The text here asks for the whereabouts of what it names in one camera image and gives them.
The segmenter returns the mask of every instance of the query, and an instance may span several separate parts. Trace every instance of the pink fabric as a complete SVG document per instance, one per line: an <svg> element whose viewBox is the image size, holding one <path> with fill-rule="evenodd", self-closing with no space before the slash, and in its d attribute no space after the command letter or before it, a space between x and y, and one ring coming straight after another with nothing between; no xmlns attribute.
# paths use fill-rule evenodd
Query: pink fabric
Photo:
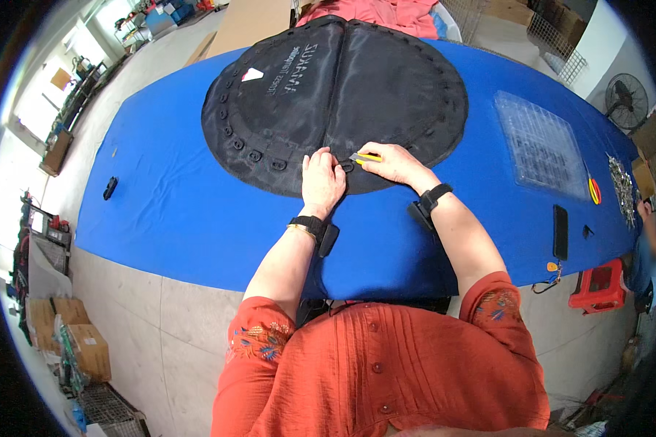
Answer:
<svg viewBox="0 0 656 437"><path fill-rule="evenodd" d="M323 15L338 15L351 20L381 24L418 38L437 39L437 30L428 14L437 0L335 0L322 1L303 16L297 26L303 26Z"/></svg>

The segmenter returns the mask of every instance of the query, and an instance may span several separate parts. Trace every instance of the orange blouse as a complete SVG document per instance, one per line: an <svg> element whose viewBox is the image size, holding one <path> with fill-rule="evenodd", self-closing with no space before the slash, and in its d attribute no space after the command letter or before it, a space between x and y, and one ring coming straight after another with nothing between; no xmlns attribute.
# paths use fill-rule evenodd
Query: orange blouse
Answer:
<svg viewBox="0 0 656 437"><path fill-rule="evenodd" d="M520 293L505 272L466 293L460 319L358 303L297 330L270 299L229 327L212 436L382 437L425 424L545 429L549 403Z"/></svg>

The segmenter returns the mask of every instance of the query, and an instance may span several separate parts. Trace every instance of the yellow utility knife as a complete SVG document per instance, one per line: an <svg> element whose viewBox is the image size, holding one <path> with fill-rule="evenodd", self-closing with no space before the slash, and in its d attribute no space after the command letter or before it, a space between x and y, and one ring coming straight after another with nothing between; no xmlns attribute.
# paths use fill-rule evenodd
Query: yellow utility knife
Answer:
<svg viewBox="0 0 656 437"><path fill-rule="evenodd" d="M381 162L381 158L373 154L353 153L352 156L350 156L350 159L357 162L359 165L362 165L367 161Z"/></svg>

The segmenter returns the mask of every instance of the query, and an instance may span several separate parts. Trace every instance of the white label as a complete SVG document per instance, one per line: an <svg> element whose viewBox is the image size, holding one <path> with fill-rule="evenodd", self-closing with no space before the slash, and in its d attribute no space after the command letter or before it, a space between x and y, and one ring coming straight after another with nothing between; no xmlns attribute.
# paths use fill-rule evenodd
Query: white label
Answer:
<svg viewBox="0 0 656 437"><path fill-rule="evenodd" d="M255 68L251 67L243 75L243 78L241 79L241 82L245 82L246 80L260 79L264 75L265 75L265 73L263 73L262 71L256 70Z"/></svg>

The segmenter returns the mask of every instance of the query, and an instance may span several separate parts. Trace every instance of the blue tablecloth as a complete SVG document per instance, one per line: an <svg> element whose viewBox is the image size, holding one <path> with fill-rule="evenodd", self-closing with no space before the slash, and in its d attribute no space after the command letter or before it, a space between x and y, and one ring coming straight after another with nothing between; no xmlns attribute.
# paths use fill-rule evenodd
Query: blue tablecloth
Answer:
<svg viewBox="0 0 656 437"><path fill-rule="evenodd" d="M620 213L605 152L626 169L632 142L586 101L524 65L482 50L429 40L458 69L469 94L460 144L435 173L450 183L488 230L515 284L549 278L552 206L569 213L569 259L563 271L596 267L628 252L636 237ZM96 255L189 283L244 291L255 269L302 206L246 185L224 171L201 131L204 96L235 50L198 62L128 98L100 146L80 208L75 244ZM567 120L602 204L516 185L493 96L504 90ZM136 126L146 109L155 122ZM102 193L120 178L111 200ZM407 187L346 197L333 223L331 255L316 261L305 293L333 299L455 294L436 237L406 213ZM585 240L583 226L595 235Z"/></svg>

